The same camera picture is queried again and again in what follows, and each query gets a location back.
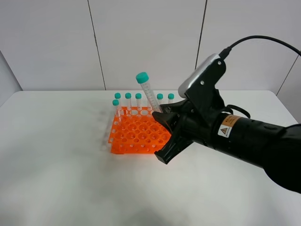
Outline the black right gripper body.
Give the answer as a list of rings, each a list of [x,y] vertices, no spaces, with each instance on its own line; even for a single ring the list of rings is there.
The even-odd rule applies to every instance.
[[[164,105],[164,113],[180,114],[182,135],[193,142],[210,145],[215,121],[227,111],[219,90],[215,88],[225,71],[224,60],[214,60],[184,93],[186,98]]]

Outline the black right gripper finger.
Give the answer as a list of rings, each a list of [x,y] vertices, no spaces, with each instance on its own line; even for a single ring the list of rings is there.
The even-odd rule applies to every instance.
[[[171,135],[181,135],[180,114],[153,112],[152,116],[156,122],[162,125]]]
[[[162,149],[156,151],[154,154],[159,161],[164,164],[168,164],[176,155],[186,149],[193,143],[191,139],[188,139],[182,135],[180,125],[177,125],[172,132],[172,135],[168,142]]]

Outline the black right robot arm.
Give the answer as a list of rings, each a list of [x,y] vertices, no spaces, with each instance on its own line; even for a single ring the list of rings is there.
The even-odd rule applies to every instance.
[[[230,155],[264,169],[279,186],[301,191],[301,126],[288,127],[253,120],[246,111],[234,115],[238,107],[225,105],[217,81],[226,71],[219,56],[208,59],[184,86],[183,100],[161,105],[153,118],[171,135],[155,152],[169,163],[192,143]]]

